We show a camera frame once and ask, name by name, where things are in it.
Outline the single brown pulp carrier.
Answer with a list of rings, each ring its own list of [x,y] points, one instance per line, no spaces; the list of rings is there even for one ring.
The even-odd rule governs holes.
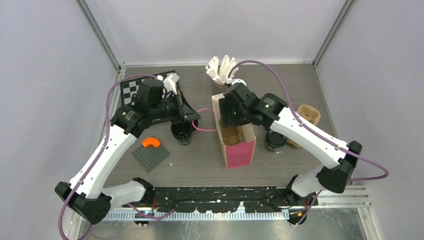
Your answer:
[[[233,146],[244,141],[243,130],[240,126],[229,126],[221,130],[222,141],[225,146]]]

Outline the pink cakes paper bag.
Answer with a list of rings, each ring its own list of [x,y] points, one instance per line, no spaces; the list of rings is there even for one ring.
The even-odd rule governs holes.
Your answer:
[[[253,160],[255,146],[256,146],[256,136],[254,132],[254,127],[252,123],[248,123],[240,126],[243,133],[243,142],[236,145],[224,145],[222,139],[222,127],[221,125],[221,114],[219,107],[219,99],[223,98],[224,95],[216,94],[211,97],[212,108],[208,110],[214,113],[215,128],[214,129],[203,129],[199,128],[198,124],[194,121],[191,122],[191,126],[195,130],[203,132],[214,132],[217,133],[220,146],[222,149],[225,165],[228,169],[239,168],[243,166],[250,165]]]

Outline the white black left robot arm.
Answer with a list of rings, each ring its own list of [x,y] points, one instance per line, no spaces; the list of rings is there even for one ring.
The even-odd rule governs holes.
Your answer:
[[[155,197],[153,185],[136,177],[126,184],[104,184],[123,154],[157,119],[172,124],[197,121],[201,116],[188,104],[179,88],[164,94],[165,85],[156,77],[145,79],[129,104],[119,107],[106,127],[104,139],[83,168],[54,191],[65,205],[92,225],[101,222],[111,209],[138,203],[148,207]]]

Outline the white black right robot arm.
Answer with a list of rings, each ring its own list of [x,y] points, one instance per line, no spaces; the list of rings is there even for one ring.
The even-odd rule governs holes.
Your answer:
[[[288,104],[272,93],[261,98],[246,85],[235,83],[224,93],[221,103],[228,117],[226,125],[240,126],[252,123],[293,140],[310,152],[321,166],[308,173],[295,175],[285,189],[285,198],[291,205],[299,205],[309,194],[322,189],[341,194],[357,165],[362,145],[347,143],[332,137],[312,123],[292,112]]]

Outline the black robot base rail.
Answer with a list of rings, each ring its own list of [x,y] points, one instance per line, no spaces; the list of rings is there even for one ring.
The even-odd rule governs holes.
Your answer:
[[[155,187],[154,197],[148,203],[132,202],[138,208],[154,207],[167,213],[234,213],[244,207],[246,213],[276,213],[291,207],[305,209],[316,196],[289,199],[284,187],[278,186],[224,186],[224,187]]]

